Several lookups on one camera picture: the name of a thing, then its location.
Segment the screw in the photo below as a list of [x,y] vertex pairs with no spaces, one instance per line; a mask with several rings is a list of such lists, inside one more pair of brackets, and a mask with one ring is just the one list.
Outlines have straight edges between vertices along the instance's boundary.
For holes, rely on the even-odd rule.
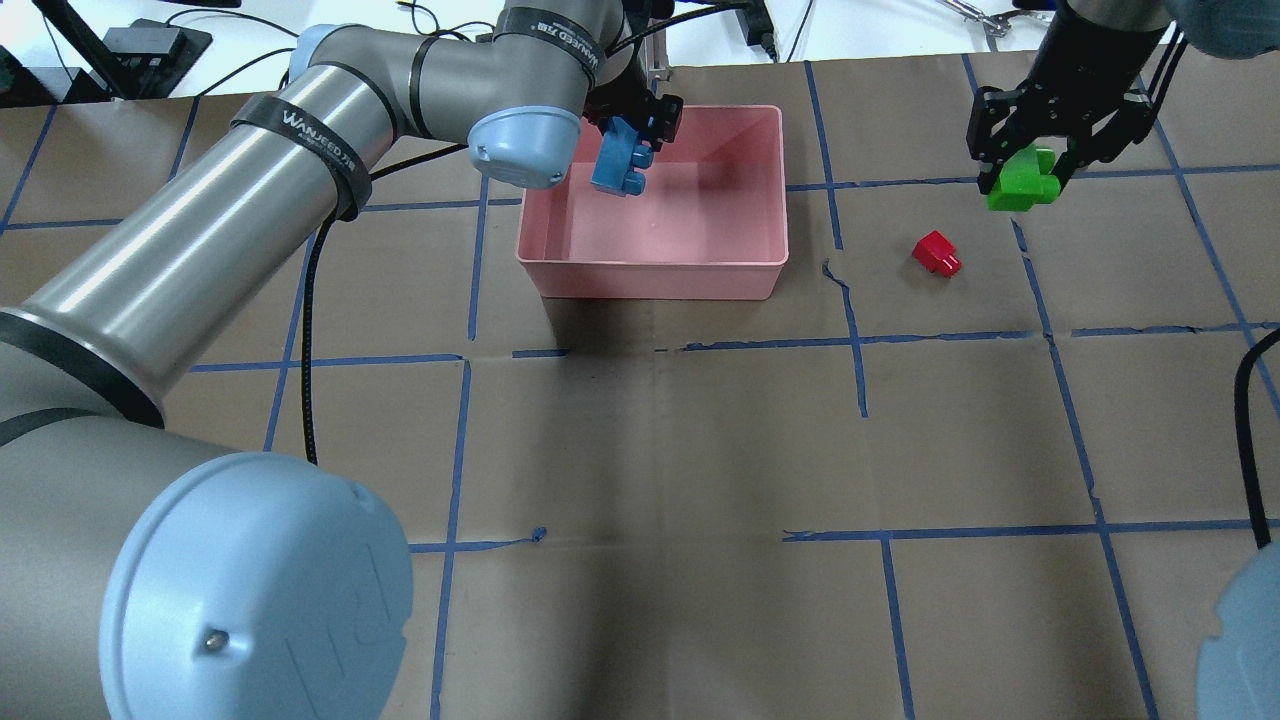
[[225,648],[229,642],[230,635],[228,635],[224,630],[214,630],[205,638],[205,650],[209,652],[219,652]]

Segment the red block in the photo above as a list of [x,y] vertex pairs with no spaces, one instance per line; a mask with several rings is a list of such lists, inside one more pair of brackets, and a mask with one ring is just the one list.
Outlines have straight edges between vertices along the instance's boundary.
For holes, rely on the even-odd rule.
[[922,237],[920,242],[915,243],[911,258],[919,260],[925,270],[940,273],[945,278],[950,278],[960,272],[960,260],[956,259],[956,246],[951,245],[951,241],[938,231]]

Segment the green toy block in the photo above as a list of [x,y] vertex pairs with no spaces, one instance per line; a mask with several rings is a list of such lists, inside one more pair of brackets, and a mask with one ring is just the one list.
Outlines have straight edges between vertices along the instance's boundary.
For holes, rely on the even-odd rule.
[[1062,183],[1051,174],[1053,161],[1053,150],[1048,147],[1032,145],[1019,150],[996,178],[996,186],[987,195],[987,209],[1023,213],[1057,200]]

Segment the cable connector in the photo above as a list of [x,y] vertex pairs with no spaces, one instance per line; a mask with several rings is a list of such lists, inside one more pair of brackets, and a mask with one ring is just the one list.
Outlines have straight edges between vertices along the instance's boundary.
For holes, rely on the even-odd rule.
[[742,26],[742,37],[750,46],[759,46],[774,63],[778,61],[778,47],[774,44],[773,18],[764,0],[749,0],[750,6],[737,12],[737,22]]

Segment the pink plastic box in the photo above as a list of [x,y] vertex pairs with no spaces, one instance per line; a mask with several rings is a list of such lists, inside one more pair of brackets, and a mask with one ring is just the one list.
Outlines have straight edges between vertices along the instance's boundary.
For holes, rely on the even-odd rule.
[[600,132],[568,177],[525,193],[516,256],[543,297],[764,300],[787,261],[782,111],[687,106],[637,197],[591,187]]

